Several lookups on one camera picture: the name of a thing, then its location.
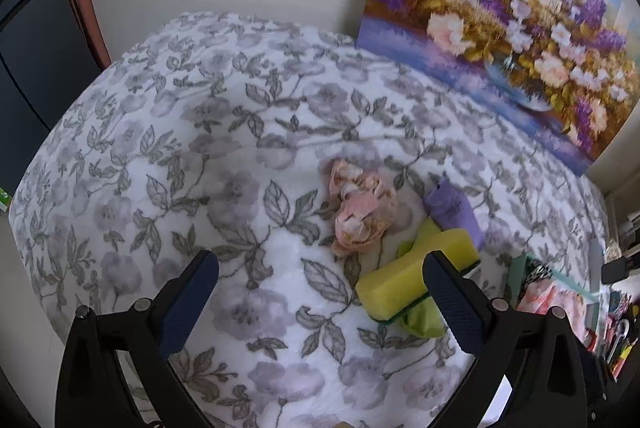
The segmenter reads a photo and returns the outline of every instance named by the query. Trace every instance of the canvas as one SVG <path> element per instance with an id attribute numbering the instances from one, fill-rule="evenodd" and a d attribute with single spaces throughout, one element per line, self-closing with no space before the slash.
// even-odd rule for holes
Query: canvas
<path id="1" fill-rule="evenodd" d="M 640 24 L 620 0 L 367 0 L 358 46 L 506 117 L 581 174 L 640 93 Z"/>

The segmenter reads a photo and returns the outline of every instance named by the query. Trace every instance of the metal pin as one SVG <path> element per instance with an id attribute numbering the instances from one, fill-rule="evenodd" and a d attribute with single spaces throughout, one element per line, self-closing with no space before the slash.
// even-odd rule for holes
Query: metal pin
<path id="1" fill-rule="evenodd" d="M 151 300 L 149 298 L 141 298 L 133 304 L 133 308 L 139 313 L 143 313 L 151 306 Z"/>
<path id="2" fill-rule="evenodd" d="M 558 319 L 566 318 L 566 312 L 564 312 L 562 307 L 552 307 L 551 313 Z"/>
<path id="3" fill-rule="evenodd" d="M 509 304 L 506 302 L 506 300 L 503 300 L 502 298 L 496 298 L 494 301 L 491 302 L 491 306 L 495 310 L 500 311 L 501 313 L 509 309 Z"/>
<path id="4" fill-rule="evenodd" d="M 89 315 L 89 307 L 86 305 L 80 305 L 76 309 L 76 318 L 85 319 Z"/>

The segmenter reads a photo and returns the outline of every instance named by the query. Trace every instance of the purple cloth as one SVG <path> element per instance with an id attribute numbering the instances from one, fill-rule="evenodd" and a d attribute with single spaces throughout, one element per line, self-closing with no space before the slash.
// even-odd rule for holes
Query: purple cloth
<path id="1" fill-rule="evenodd" d="M 476 249 L 484 245 L 484 233 L 480 230 L 469 199 L 448 179 L 442 179 L 424 198 L 424 208 L 443 231 L 466 229 Z"/>

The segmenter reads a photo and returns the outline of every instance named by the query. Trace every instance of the pink fabric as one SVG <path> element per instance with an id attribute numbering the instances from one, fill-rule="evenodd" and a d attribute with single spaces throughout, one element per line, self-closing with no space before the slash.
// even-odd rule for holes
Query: pink fabric
<path id="1" fill-rule="evenodd" d="M 546 279 L 530 283 L 516 309 L 527 313 L 546 314 L 551 307 L 556 306 L 564 309 L 572 331 L 582 341 L 587 312 L 584 299 L 557 281 Z"/>
<path id="2" fill-rule="evenodd" d="M 344 160 L 334 162 L 329 195 L 341 201 L 332 244 L 338 256 L 368 251 L 396 217 L 398 200 L 391 183 Z"/>

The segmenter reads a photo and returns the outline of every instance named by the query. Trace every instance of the bed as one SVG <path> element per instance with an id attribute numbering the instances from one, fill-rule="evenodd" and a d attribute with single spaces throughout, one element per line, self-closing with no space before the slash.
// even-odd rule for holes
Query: bed
<path id="1" fill-rule="evenodd" d="M 337 158 L 385 173 L 400 202 L 379 247 L 345 259 L 330 250 Z M 602 196 L 509 122 L 347 36 L 187 13 L 69 108 L 10 223 L 63 341 L 79 304 L 123 311 L 214 251 L 220 282 L 172 364 L 215 427 L 424 428 L 472 357 L 450 333 L 378 325 L 353 288 L 413 238 L 443 176 L 486 231 L 469 277 L 487 296 L 524 252 L 587 286 L 588 241 L 607 234 Z"/>

